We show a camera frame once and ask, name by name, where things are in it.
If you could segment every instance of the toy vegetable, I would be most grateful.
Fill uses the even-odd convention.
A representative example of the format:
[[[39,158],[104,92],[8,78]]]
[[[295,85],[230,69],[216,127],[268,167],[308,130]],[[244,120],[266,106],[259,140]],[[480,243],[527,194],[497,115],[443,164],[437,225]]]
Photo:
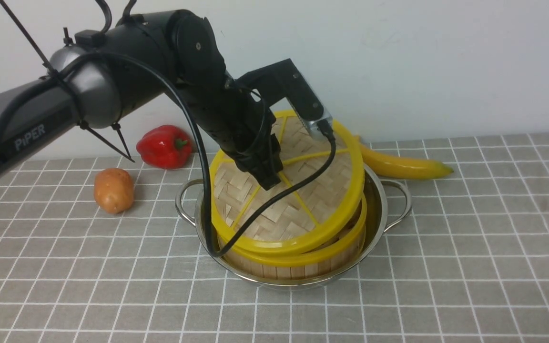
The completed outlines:
[[[180,128],[162,125],[146,133],[137,143],[143,162],[152,167],[176,169],[183,167],[192,154],[190,138]]]
[[[107,168],[94,178],[94,200],[109,214],[131,208],[135,190],[130,174],[124,169]]]

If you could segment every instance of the yellow steamer ring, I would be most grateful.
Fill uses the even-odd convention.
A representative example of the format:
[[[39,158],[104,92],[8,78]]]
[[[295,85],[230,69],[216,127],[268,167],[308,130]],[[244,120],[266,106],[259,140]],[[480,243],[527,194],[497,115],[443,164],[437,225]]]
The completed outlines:
[[[211,163],[212,223],[220,243],[228,242],[264,202],[319,169],[329,155],[329,143],[312,139],[294,111],[280,111],[275,116],[273,132],[281,144],[284,165],[279,173],[281,184],[265,191],[222,151]],[[333,129],[337,152],[332,165],[314,182],[266,209],[231,253],[266,262],[266,258],[314,252],[360,213],[365,174],[359,145],[342,124],[334,121]]]

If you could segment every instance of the white grid pattern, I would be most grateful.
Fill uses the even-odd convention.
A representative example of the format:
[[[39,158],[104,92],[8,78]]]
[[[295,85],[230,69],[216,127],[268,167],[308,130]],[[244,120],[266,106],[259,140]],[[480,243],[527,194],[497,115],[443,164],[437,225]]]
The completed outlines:
[[[383,237],[383,242],[377,246],[376,251],[362,262],[360,268],[353,270],[356,276],[350,273],[341,279],[341,282],[357,285],[356,289],[349,289],[349,295],[332,293],[331,290],[335,288],[326,286],[307,293],[292,293],[289,300],[284,302],[277,298],[270,298],[276,297],[276,294],[261,290],[261,287],[246,283],[242,283],[244,286],[240,287],[236,276],[223,271],[214,262],[209,264],[210,260],[201,249],[198,239],[187,230],[187,224],[175,213],[172,207],[173,202],[170,200],[173,199],[174,194],[164,194],[165,197],[161,197],[165,187],[168,187],[168,190],[178,189],[183,182],[193,177],[193,172],[199,170],[196,158],[191,167],[172,173],[169,171],[162,173],[159,169],[143,163],[130,165],[121,158],[53,161],[44,163],[41,168],[35,167],[40,166],[39,163],[24,163],[11,172],[13,175],[7,177],[8,184],[0,184],[0,194],[2,194],[0,206],[9,208],[17,206],[13,212],[0,211],[0,341],[41,342],[46,339],[46,335],[49,339],[71,335],[72,342],[85,341],[86,337],[89,337],[90,342],[96,343],[117,341],[152,343],[154,334],[161,335],[162,341],[179,341],[180,343],[194,342],[196,339],[201,339],[198,338],[201,334],[205,335],[202,336],[204,338],[202,341],[206,343],[211,340],[220,341],[224,335],[227,339],[237,338],[238,340],[249,337],[251,341],[257,343],[268,339],[295,343],[307,336],[314,337],[316,341],[321,337],[325,342],[346,339],[365,343],[372,341],[374,339],[370,338],[372,336],[396,336],[404,343],[409,337],[413,340],[431,337],[430,339],[442,342],[452,336],[477,337],[482,342],[490,341],[490,337],[516,338],[522,342],[528,338],[532,341],[549,338],[549,250],[535,250],[535,247],[527,246],[525,243],[525,239],[549,242],[549,203],[545,206],[546,211],[538,210],[540,208],[538,202],[542,201],[543,197],[549,197],[549,191],[533,193],[529,184],[536,181],[549,182],[549,156],[543,156],[545,151],[549,151],[543,150],[543,148],[549,149],[549,134],[545,137],[547,145],[536,144],[534,136],[525,135],[522,138],[525,142],[522,145],[508,144],[505,137],[451,139],[448,140],[448,144],[445,144],[449,146],[438,145],[438,147],[435,147],[431,141],[374,145],[379,150],[401,156],[448,154],[449,161],[446,162],[457,172],[445,180],[420,184],[427,185],[432,190],[417,192],[414,195],[417,200],[416,206],[412,215],[403,221],[403,228],[395,228]],[[490,154],[494,150],[497,150],[499,155]],[[514,155],[512,150],[513,152],[522,150],[523,155]],[[545,173],[526,176],[523,174],[525,171],[523,167],[527,162],[540,166]],[[75,169],[73,165],[80,165],[81,169]],[[151,187],[152,190],[150,194],[146,191],[142,198],[136,200],[133,207],[137,208],[136,211],[126,212],[119,217],[111,217],[99,211],[92,200],[82,198],[83,191],[86,191],[92,182],[90,177],[94,172],[115,165],[128,170],[137,178],[136,189]],[[514,173],[501,174],[494,169],[501,165],[511,167]],[[465,172],[474,169],[486,170],[486,173],[465,175]],[[60,178],[51,181],[47,186],[43,185],[44,182],[40,179],[44,172],[58,173]],[[63,180],[70,172],[76,177]],[[22,179],[26,183],[28,176],[37,176],[34,182],[31,182],[32,185],[18,185],[17,180]],[[79,176],[82,176],[85,181],[81,182]],[[473,189],[470,183],[480,180],[492,180],[494,191],[472,194]],[[444,192],[442,187],[450,186],[447,182],[460,183],[460,193]],[[512,191],[506,189],[502,192],[499,189],[499,182],[521,184],[522,192],[518,193],[516,189]],[[412,191],[417,183],[408,182],[408,185]],[[26,209],[20,206],[29,202],[29,195],[34,192],[49,194],[48,192],[52,189],[54,189],[52,194],[46,197],[48,201],[30,201],[30,204],[38,208],[39,212],[27,215]],[[76,200],[54,200],[59,189],[78,191]],[[16,191],[18,194],[23,190],[28,192],[22,202],[18,201],[18,197],[10,198],[11,191]],[[191,205],[195,202],[195,196],[191,193],[192,191],[183,197],[184,204]],[[490,197],[501,202],[501,208],[484,209],[478,206],[478,202],[490,200]],[[519,200],[530,200],[536,209],[515,208],[514,211],[510,211],[505,199],[516,199],[516,197]],[[400,204],[401,197],[390,195],[388,198],[390,200],[389,217],[392,219],[400,210],[396,204]],[[466,202],[470,206],[462,208],[461,211],[449,211],[447,206],[456,200]],[[53,203],[63,208],[70,206],[70,209],[66,215],[53,217],[50,213],[46,216],[50,204]],[[170,205],[170,210],[163,211],[162,204]],[[435,206],[434,211],[429,210],[430,206]],[[493,224],[488,222],[489,219],[501,218],[505,218],[508,224],[501,224],[500,228],[494,228]],[[533,218],[540,220],[542,230],[522,230],[523,228],[519,227],[515,221]],[[463,228],[460,225],[464,224],[459,224],[463,219],[477,222],[478,227],[475,232],[458,232]],[[83,233],[76,234],[66,227],[72,220],[78,220],[78,222],[85,220],[89,224],[87,228],[78,228]],[[425,220],[440,224],[425,226],[424,223],[421,224]],[[105,222],[115,226],[112,226],[109,231],[103,231],[100,225]],[[170,222],[170,233],[159,230],[156,235],[151,234],[152,228],[167,222]],[[25,227],[29,225],[28,235],[14,232],[14,229],[21,224]],[[129,231],[129,225],[135,230],[134,232]],[[50,232],[44,228],[38,232],[39,226],[45,228],[53,226],[53,228]],[[479,245],[484,246],[484,250],[467,250],[467,247],[457,242],[459,239],[475,240],[477,238],[480,239]],[[171,243],[161,248],[161,255],[145,256],[142,248],[145,247],[144,242],[148,239],[151,242],[170,241]],[[444,240],[441,242],[449,240],[452,250],[439,250],[439,248],[434,250],[432,246],[425,245],[425,239]],[[509,252],[501,249],[494,250],[492,243],[497,243],[499,239],[512,241],[517,245],[518,250]],[[399,245],[395,245],[400,240],[414,241],[416,247],[409,246],[407,249],[404,247],[400,250]],[[43,242],[44,246],[36,246],[36,242]],[[57,245],[57,242],[81,243],[75,248],[77,251],[70,249],[66,254],[61,254],[59,251],[61,244]],[[95,242],[105,242],[102,252],[91,254],[84,251],[85,247]],[[43,251],[40,253],[29,251],[36,248]],[[444,267],[434,264],[434,261],[453,263],[446,265],[447,268],[451,268],[450,270],[445,270]],[[92,262],[97,266],[94,271],[78,271],[76,268],[76,265],[87,265]],[[146,272],[150,272],[149,274],[135,275],[137,272],[139,274],[143,272],[140,270],[139,262],[142,263],[141,268],[145,268]],[[23,271],[22,266],[28,263],[34,263],[39,270]],[[55,275],[47,275],[48,265],[52,263],[61,266],[61,271]],[[372,266],[382,266],[386,271]],[[57,285],[59,288],[46,289],[43,297],[40,297],[35,290],[38,285],[43,286],[44,282]],[[82,282],[91,285],[89,296],[86,294],[81,297],[78,295],[70,297],[66,294],[63,298],[63,294],[68,291],[68,284]],[[142,298],[126,299],[127,293],[130,293],[131,282],[144,282],[155,288],[155,293],[147,294],[146,292],[144,301]],[[178,286],[179,293],[173,291],[175,300],[161,301],[161,295],[168,295],[161,293],[164,291],[162,287],[164,282],[172,282]],[[378,300],[382,303],[374,303],[374,299],[366,293],[366,288],[362,287],[363,282],[388,284],[391,293]],[[459,304],[438,303],[434,289],[436,282],[438,284],[456,282],[463,285],[465,293],[463,296],[467,301]],[[502,298],[497,298],[493,294],[486,295],[487,298],[484,300],[481,298],[484,295],[474,294],[475,289],[469,287],[470,284],[484,282],[496,284],[501,290]],[[102,294],[98,293],[99,285],[104,283],[115,286],[111,289],[115,300],[103,298]],[[421,295],[424,298],[420,299],[420,304],[409,304],[408,299],[404,298],[410,297],[408,293],[410,284],[427,290],[427,293]],[[400,285],[405,287],[402,292],[399,289]],[[48,292],[52,292],[53,295],[46,298]],[[525,297],[519,297],[518,292],[527,293],[520,293]],[[349,303],[341,303],[342,296],[347,297]],[[325,323],[323,319],[310,322],[310,315],[307,315],[307,318],[296,315],[294,312],[296,306],[322,310]],[[247,319],[253,321],[246,326],[249,330],[240,331],[229,327],[230,318],[224,318],[224,311],[244,307],[253,310],[253,318]],[[36,310],[34,313],[28,311],[28,309],[38,308],[41,310]],[[62,322],[60,315],[55,315],[59,310],[64,312],[71,308],[78,308],[81,311],[76,315],[70,314],[65,322]],[[91,308],[107,309],[110,312],[95,318],[90,314]],[[146,315],[129,317],[129,313],[134,313],[135,308],[137,311],[146,311]],[[269,317],[269,310],[277,308],[289,308],[289,314]],[[196,313],[191,314],[190,310],[203,309],[215,311],[214,317],[205,318],[204,324],[209,327],[209,330],[193,330],[196,326],[191,321],[196,320]],[[395,317],[389,320],[392,321],[392,325],[399,321],[399,326],[397,324],[384,326],[383,323],[388,321],[377,315],[379,310],[394,311]],[[163,311],[171,311],[164,317],[170,321],[167,322],[170,323],[170,328],[166,330],[161,330]],[[419,315],[425,313],[434,313],[434,320],[430,322],[429,318],[424,321],[417,319],[420,318]],[[468,316],[458,319],[451,317],[451,313],[466,313]],[[503,323],[502,326],[489,322],[490,316],[497,318],[498,322]],[[136,325],[129,327],[130,319],[135,320]],[[86,324],[94,324],[95,321],[98,326],[86,326]],[[306,330],[302,332],[294,330],[295,326],[292,322],[296,321],[301,322],[301,327]],[[276,328],[276,330],[264,331],[265,328]],[[19,334],[24,335],[24,338],[18,339]]]

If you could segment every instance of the plastic banana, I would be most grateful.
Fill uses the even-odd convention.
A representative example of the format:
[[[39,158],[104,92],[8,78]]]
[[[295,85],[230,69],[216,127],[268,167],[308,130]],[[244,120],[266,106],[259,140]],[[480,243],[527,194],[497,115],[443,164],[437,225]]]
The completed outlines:
[[[427,180],[444,178],[453,173],[453,169],[440,161],[400,158],[382,154],[363,145],[358,135],[355,138],[359,142],[364,163],[379,176],[397,179]]]

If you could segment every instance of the woven bamboo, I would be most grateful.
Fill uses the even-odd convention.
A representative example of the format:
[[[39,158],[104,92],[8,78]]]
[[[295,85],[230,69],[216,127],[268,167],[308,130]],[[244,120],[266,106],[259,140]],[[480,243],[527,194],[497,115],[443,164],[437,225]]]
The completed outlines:
[[[313,252],[287,258],[264,257],[251,252],[231,250],[224,257],[238,269],[273,280],[301,280],[335,271],[361,253],[366,240],[366,214],[369,209],[364,198],[353,221],[345,225],[329,244]],[[220,246],[224,244],[218,237]]]
[[[221,227],[218,226],[237,231],[264,202],[314,173],[327,159],[329,143],[316,141],[307,134],[295,113],[278,113],[277,116],[273,132],[281,145],[284,169],[279,176],[283,182],[265,191],[251,174],[237,169],[231,159],[221,158],[219,163],[212,165],[215,169],[212,170],[213,216],[221,219],[220,225],[214,220],[219,233]],[[312,246],[307,245],[303,251],[307,252],[327,243],[351,220],[359,205],[364,173],[360,159],[358,167],[353,160],[355,156],[349,153],[356,148],[348,146],[354,141],[349,141],[348,134],[341,137],[335,131],[335,135],[337,154],[331,167],[314,182],[266,209],[244,233],[244,241],[240,240],[237,245],[250,250],[248,246],[255,243],[247,241],[283,242],[313,230],[328,230],[329,236],[320,237],[321,241],[315,241]],[[349,197],[349,189],[359,191]],[[337,220],[337,227],[324,229],[323,224],[331,223],[332,219]]]

